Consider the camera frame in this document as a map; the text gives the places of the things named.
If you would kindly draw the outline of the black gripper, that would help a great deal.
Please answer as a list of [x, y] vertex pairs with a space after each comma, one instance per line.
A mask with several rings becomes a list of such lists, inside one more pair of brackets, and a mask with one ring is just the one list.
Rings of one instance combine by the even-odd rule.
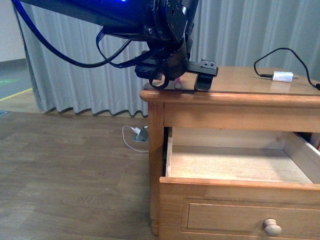
[[168, 50], [172, 51], [169, 55], [160, 53], [147, 58], [135, 66], [136, 75], [139, 78], [154, 80], [161, 80], [164, 75], [169, 80], [175, 80], [186, 72], [195, 73], [198, 75], [194, 89], [209, 91], [219, 68], [211, 60], [190, 61], [192, 44], [193, 41], [189, 39], [177, 49], [169, 47]]

